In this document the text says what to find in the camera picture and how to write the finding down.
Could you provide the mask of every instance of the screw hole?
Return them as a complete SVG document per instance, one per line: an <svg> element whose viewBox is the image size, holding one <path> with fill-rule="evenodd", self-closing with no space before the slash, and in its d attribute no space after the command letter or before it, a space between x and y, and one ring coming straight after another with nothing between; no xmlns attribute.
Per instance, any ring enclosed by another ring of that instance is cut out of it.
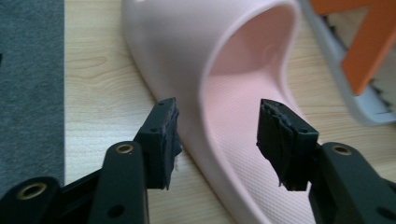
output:
<svg viewBox="0 0 396 224"><path fill-rule="evenodd" d="M332 148L332 150L338 154L344 155L344 156L349 156L352 154L352 152L346 148L346 147L340 147L340 146L335 146Z"/></svg>
<svg viewBox="0 0 396 224"><path fill-rule="evenodd" d="M107 211L107 215L109 217L120 217L123 212L124 212L124 207L122 205L115 205L113 207L111 207L110 209L108 209Z"/></svg>
<svg viewBox="0 0 396 224"><path fill-rule="evenodd" d="M125 153L128 153L128 152L134 150L134 147L131 145L125 144L125 145L121 145L121 146L117 147L116 150L120 154L125 154Z"/></svg>
<svg viewBox="0 0 396 224"><path fill-rule="evenodd" d="M381 217L384 217L386 219L396 221L396 215L390 211L388 208L385 207L377 207L376 212L381 215Z"/></svg>
<svg viewBox="0 0 396 224"><path fill-rule="evenodd" d="M34 183L28 185L18 192L17 198L19 200L29 200L40 195L46 190L47 185L44 183Z"/></svg>

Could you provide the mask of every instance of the gray carpet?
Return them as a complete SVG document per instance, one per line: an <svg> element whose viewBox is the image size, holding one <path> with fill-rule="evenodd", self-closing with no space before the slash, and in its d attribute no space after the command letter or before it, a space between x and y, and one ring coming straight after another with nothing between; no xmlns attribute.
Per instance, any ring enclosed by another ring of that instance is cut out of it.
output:
<svg viewBox="0 0 396 224"><path fill-rule="evenodd" d="M64 183L64 1L0 1L0 197Z"/></svg>

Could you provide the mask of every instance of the light wood surface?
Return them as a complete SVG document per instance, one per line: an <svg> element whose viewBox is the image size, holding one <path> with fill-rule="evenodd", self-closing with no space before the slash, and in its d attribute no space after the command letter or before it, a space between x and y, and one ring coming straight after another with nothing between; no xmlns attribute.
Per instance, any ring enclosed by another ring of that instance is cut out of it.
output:
<svg viewBox="0 0 396 224"><path fill-rule="evenodd" d="M120 0L65 4L65 171L70 183L99 169L108 147L132 140L154 100L123 39ZM396 125L364 127L348 114L304 18L288 75L322 142L357 148L383 177L396 182ZM149 190L148 197L151 223L233 223L187 151L177 157L170 190Z"/></svg>

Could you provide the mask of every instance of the orange plastic part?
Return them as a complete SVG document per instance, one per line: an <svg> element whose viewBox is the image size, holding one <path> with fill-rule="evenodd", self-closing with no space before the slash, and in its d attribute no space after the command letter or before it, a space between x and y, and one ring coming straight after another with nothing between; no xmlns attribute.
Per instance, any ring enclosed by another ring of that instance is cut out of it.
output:
<svg viewBox="0 0 396 224"><path fill-rule="evenodd" d="M396 0L310 0L315 12L326 15L369 7L341 67L353 93L364 92L396 41Z"/></svg>

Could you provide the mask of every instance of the pink slide sandal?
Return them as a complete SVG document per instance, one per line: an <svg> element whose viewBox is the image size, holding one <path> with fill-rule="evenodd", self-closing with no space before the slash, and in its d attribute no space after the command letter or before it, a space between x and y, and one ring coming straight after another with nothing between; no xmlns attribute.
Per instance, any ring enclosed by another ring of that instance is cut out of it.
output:
<svg viewBox="0 0 396 224"><path fill-rule="evenodd" d="M300 113L286 84L297 2L124 0L122 11L137 67L157 100L177 98L179 134L235 220L314 223L307 192L280 188L256 147L261 98Z"/></svg>

